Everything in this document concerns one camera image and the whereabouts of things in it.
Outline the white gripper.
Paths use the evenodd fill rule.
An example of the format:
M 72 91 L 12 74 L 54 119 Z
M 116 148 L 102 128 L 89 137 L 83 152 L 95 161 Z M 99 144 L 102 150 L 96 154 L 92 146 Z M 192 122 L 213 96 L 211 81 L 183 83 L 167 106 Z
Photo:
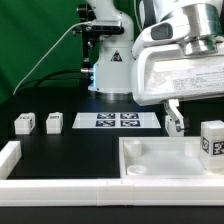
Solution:
M 133 98 L 139 105 L 164 101 L 176 131 L 185 129 L 179 100 L 224 95 L 224 44 L 214 54 L 185 56 L 177 44 L 144 49 L 133 63 Z

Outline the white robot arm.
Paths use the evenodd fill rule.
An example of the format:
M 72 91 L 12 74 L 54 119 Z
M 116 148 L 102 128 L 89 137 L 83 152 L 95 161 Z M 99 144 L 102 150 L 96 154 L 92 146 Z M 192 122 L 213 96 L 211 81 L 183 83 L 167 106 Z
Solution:
M 114 0 L 86 0 L 85 47 L 100 44 L 95 64 L 85 59 L 90 93 L 162 103 L 178 132 L 186 129 L 181 101 L 224 95 L 224 0 L 134 0 L 141 29 Z

